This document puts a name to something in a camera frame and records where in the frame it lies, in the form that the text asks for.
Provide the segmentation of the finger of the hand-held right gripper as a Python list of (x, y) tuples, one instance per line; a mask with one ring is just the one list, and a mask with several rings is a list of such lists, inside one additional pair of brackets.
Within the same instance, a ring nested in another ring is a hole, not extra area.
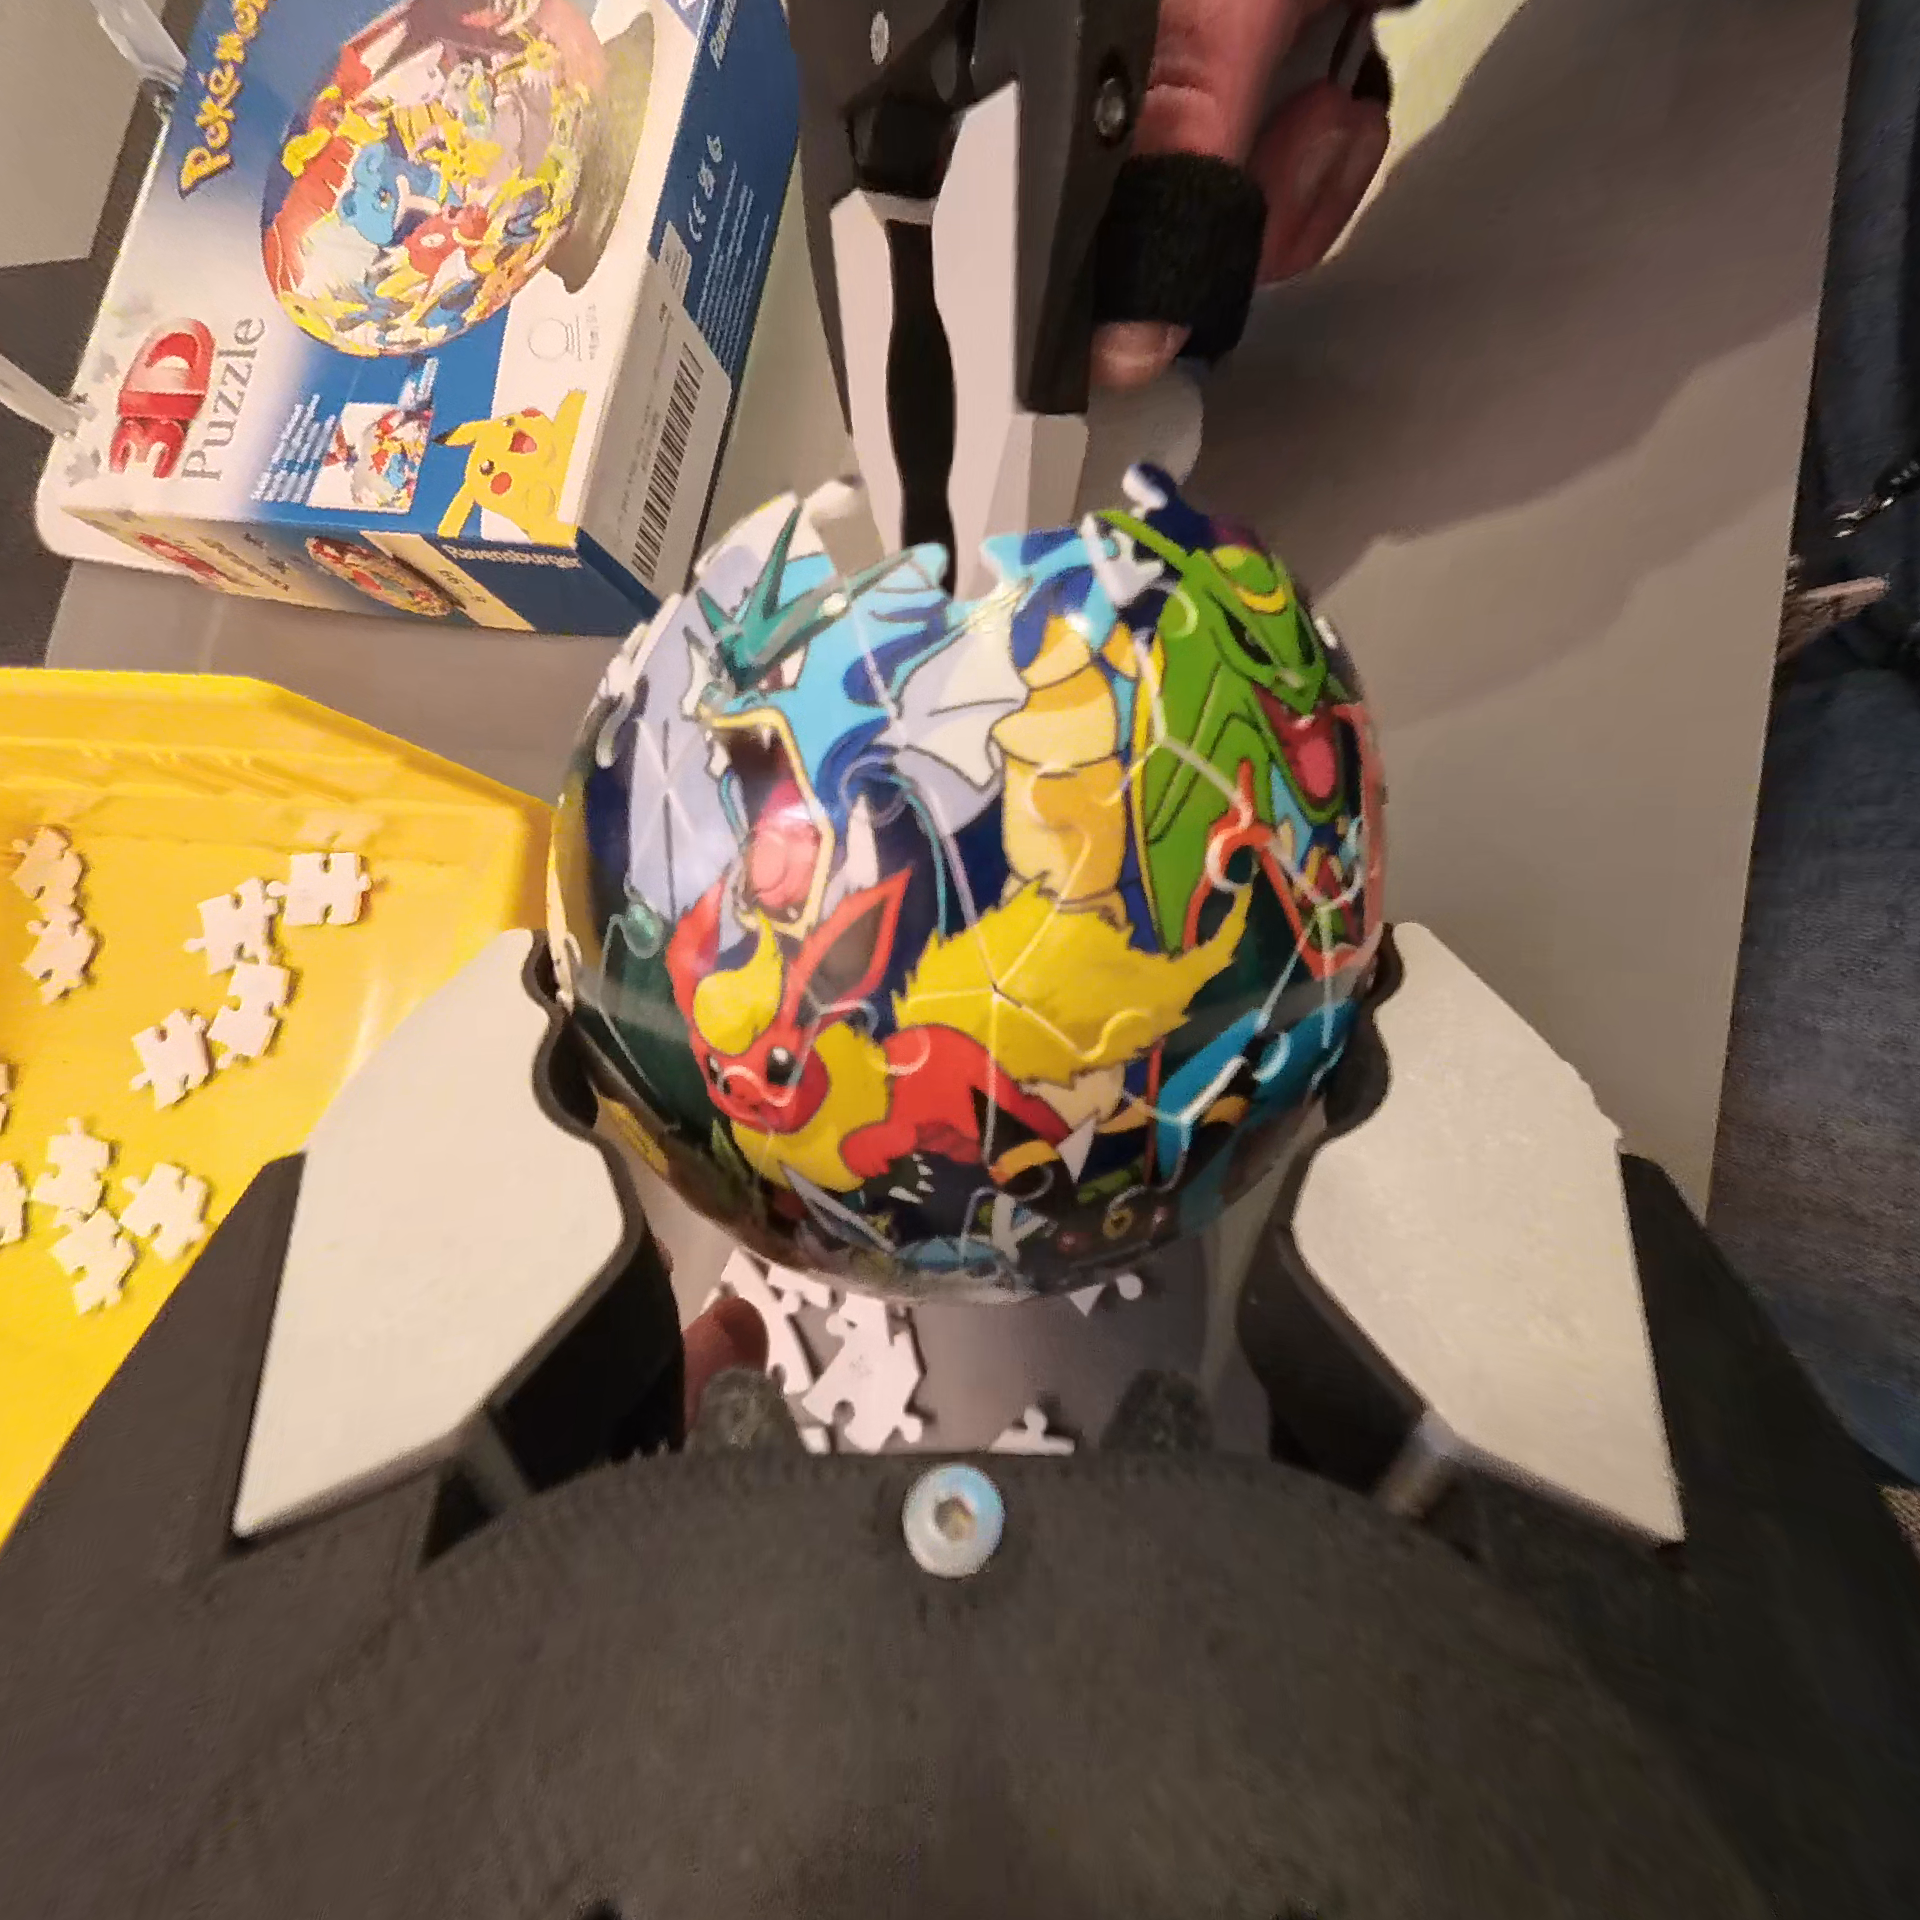
[(847, 427), (886, 553), (959, 550), (959, 386), (936, 284), (938, 204), (858, 189), (828, 219)]
[(1004, 83), (964, 112), (944, 176), (944, 324), (959, 386), (955, 584), (990, 586), (987, 540), (1064, 528), (1116, 503), (1129, 467), (1189, 481), (1204, 437), (1198, 377), (1092, 388), (1099, 228), (1115, 155), (1071, 109)]

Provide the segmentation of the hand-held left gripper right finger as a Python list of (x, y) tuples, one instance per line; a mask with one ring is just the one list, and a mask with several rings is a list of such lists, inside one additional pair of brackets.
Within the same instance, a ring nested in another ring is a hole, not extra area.
[(1383, 937), (1236, 1336), (1270, 1450), (1390, 1513), (1493, 1481), (1645, 1547), (1687, 1537), (1620, 1131), (1423, 925)]

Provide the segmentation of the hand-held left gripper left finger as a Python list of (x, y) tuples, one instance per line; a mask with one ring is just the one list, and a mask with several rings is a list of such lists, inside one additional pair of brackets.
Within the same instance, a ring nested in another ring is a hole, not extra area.
[(437, 1470), (496, 1510), (678, 1441), (685, 1342), (638, 1173), (546, 938), (498, 934), (300, 1151), (234, 1534)]

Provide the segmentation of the colourful puzzle ball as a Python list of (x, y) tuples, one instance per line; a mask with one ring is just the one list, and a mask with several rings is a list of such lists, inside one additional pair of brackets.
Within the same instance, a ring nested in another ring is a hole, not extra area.
[(907, 1296), (1067, 1290), (1279, 1165), (1379, 967), (1358, 667), (1250, 531), (1119, 503), (840, 568), (784, 492), (609, 663), (548, 947), (658, 1177)]

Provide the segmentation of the scattered white puzzle pieces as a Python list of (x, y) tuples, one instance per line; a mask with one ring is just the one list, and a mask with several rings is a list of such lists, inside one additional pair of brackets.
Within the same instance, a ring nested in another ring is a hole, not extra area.
[(205, 991), (120, 1035), (123, 1017), (88, 1000), (110, 944), (88, 878), (69, 829), (40, 824), (4, 849), (28, 989), (22, 1036), (4, 1043), (4, 1248), (46, 1252), (83, 1319), (120, 1307), (144, 1259), (181, 1265), (208, 1232), (210, 1180), (177, 1149), (126, 1141), (129, 1124), (177, 1117), (268, 1063), (300, 984), (288, 938), (363, 922), (374, 890), (363, 852), (296, 850), (277, 875), (202, 898), (181, 947), (123, 941), (120, 963), (185, 959)]

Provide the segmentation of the blue puzzle box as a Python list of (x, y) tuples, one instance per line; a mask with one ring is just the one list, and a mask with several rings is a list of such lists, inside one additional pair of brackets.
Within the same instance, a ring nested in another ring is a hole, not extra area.
[(38, 534), (628, 636), (704, 534), (799, 106), (779, 2), (202, 5)]

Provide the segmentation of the cluster of white puzzle pieces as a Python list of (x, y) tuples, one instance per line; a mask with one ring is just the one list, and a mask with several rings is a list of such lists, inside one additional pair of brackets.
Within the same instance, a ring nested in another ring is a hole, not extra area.
[(1143, 1280), (1068, 1294), (884, 1301), (732, 1252), (701, 1308), (739, 1301), (815, 1455), (1062, 1459), (1161, 1363)]

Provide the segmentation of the person's left hand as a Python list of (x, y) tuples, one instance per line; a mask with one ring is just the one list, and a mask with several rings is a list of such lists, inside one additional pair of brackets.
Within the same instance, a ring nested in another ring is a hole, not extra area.
[(683, 1332), (683, 1431), (690, 1437), (709, 1386), (727, 1374), (761, 1379), (767, 1373), (767, 1326), (754, 1305), (720, 1296)]

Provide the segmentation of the white printed key tag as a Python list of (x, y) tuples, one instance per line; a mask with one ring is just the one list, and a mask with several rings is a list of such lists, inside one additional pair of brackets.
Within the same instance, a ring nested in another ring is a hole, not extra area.
[(1826, 584), (1788, 581), (1774, 649), (1778, 667), (1797, 661), (1818, 638), (1884, 601), (1889, 578), (1862, 574)]

